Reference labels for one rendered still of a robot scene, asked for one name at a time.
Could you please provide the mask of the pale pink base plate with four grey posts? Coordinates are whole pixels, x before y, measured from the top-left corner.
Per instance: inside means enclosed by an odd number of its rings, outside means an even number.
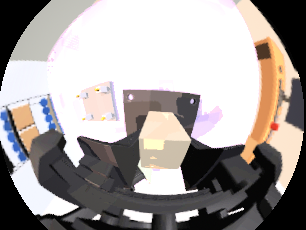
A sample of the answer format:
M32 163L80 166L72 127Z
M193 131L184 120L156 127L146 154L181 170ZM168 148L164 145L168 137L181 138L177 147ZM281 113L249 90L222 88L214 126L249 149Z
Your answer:
M84 102L85 116L81 120L88 122L88 120L108 120L108 122L117 122L118 116L116 107L114 107L114 96L112 82L104 82L90 86L81 90L76 95L76 98Z

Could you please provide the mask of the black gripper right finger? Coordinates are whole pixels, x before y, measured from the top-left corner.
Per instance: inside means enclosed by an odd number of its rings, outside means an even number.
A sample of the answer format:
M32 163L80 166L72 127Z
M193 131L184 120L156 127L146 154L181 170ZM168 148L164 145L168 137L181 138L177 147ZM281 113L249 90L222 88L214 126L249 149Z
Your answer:
M228 160L231 156L242 155L242 151L245 151L245 144L241 143L235 146L233 144L230 147L212 148L206 146L205 143L198 142L192 136L189 139L192 142L180 164L185 191L196 191L197 184L204 180L210 171L213 171L217 163L220 163L221 160Z

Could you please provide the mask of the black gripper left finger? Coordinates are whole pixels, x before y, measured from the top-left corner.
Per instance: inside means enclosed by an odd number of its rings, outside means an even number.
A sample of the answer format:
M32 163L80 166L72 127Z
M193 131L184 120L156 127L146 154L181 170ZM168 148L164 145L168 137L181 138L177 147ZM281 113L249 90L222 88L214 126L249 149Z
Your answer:
M113 164L118 172L124 188L132 187L134 175L140 162L140 148L138 148L138 136L142 128L132 134L118 139L117 142L106 143L104 140L90 139L89 136L77 136L78 146L84 155L92 156L102 162Z

